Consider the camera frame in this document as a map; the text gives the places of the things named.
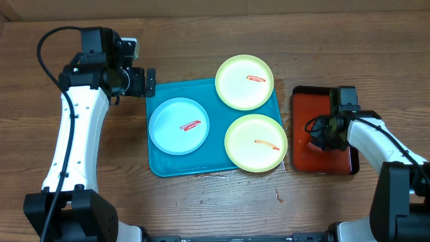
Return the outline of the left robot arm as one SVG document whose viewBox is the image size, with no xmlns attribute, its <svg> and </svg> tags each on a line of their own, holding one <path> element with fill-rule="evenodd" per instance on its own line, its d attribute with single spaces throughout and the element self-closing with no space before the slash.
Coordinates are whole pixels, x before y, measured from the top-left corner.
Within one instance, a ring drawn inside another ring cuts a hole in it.
<svg viewBox="0 0 430 242">
<path fill-rule="evenodd" d="M 99 194 L 97 156 L 109 107 L 122 96 L 153 97 L 155 70 L 133 66 L 134 38 L 103 27 L 80 33 L 81 51 L 53 78 L 62 104 L 56 149 L 42 189 L 25 197 L 24 214 L 41 241 L 149 241 Z"/>
</svg>

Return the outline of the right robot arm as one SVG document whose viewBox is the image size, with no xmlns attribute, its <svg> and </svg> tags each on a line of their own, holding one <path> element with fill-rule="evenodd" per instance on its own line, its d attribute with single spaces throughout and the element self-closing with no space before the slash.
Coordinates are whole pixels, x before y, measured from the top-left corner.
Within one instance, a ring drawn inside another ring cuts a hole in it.
<svg viewBox="0 0 430 242">
<path fill-rule="evenodd" d="M 375 112 L 317 116 L 304 129 L 312 149 L 352 147 L 379 175 L 369 216 L 332 225 L 328 241 L 429 240 L 429 162 L 393 136 Z"/>
</svg>

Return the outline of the light blue plate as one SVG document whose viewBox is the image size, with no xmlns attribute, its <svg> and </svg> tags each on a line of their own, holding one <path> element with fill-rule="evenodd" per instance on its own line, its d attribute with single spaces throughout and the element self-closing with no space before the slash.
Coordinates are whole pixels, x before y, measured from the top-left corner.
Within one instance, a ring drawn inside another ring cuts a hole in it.
<svg viewBox="0 0 430 242">
<path fill-rule="evenodd" d="M 176 97 L 160 104 L 150 117 L 148 131 L 155 146 L 170 155 L 198 149 L 210 129 L 206 110 L 196 101 Z"/>
</svg>

